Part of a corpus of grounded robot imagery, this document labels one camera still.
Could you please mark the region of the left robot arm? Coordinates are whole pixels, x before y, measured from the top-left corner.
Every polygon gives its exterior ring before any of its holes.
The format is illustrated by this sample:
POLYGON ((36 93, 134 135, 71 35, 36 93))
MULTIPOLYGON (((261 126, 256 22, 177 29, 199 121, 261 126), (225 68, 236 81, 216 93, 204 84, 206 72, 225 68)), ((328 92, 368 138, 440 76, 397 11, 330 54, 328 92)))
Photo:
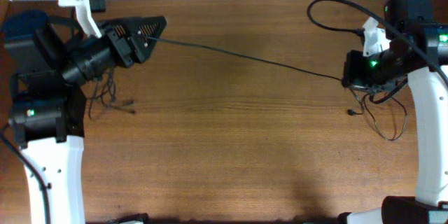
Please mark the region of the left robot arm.
POLYGON ((28 10, 1 30, 17 64, 10 78, 10 149, 27 174, 33 223, 84 223, 81 185, 84 114, 82 86, 114 68, 151 56, 164 17, 122 17, 99 23, 89 35, 72 18, 28 10))

